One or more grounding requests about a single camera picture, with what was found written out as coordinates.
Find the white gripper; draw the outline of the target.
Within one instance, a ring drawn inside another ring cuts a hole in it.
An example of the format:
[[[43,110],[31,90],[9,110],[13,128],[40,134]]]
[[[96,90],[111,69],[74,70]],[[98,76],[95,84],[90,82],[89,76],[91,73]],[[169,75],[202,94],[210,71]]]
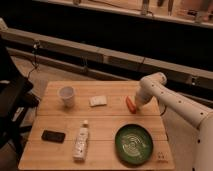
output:
[[[139,88],[135,94],[136,108],[139,109],[140,107],[149,103],[152,97],[153,95],[147,89]]]

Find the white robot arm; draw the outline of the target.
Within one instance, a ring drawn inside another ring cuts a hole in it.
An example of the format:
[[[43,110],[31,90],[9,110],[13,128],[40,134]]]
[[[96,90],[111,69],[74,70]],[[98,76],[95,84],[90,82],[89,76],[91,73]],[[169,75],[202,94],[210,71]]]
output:
[[[166,88],[166,83],[167,78],[162,72],[142,77],[135,94],[136,107],[140,109],[156,97],[198,129],[192,169],[213,171],[213,109]]]

